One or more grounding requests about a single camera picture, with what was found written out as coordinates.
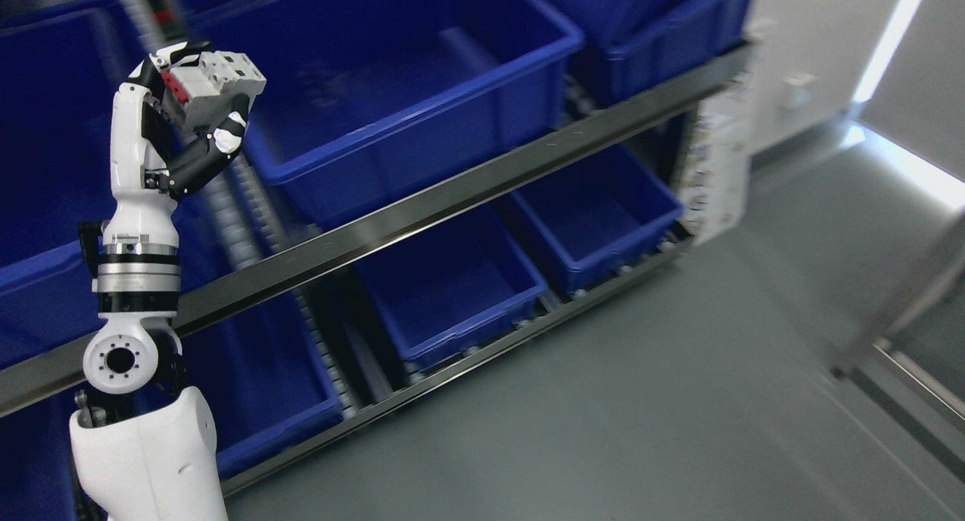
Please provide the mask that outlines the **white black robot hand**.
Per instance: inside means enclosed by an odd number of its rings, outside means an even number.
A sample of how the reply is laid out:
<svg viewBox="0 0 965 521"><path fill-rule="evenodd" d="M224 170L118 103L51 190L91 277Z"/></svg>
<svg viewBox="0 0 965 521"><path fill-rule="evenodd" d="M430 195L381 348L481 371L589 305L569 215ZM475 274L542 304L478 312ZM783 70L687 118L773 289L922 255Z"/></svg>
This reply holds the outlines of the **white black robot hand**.
<svg viewBox="0 0 965 521"><path fill-rule="evenodd" d="M174 254L179 233L173 212L241 153L249 127L247 97L238 95L217 125L187 133L164 101L161 72L186 64L208 42L180 42L147 54L118 85L112 104L110 186L116 210L103 226L108 253Z"/></svg>

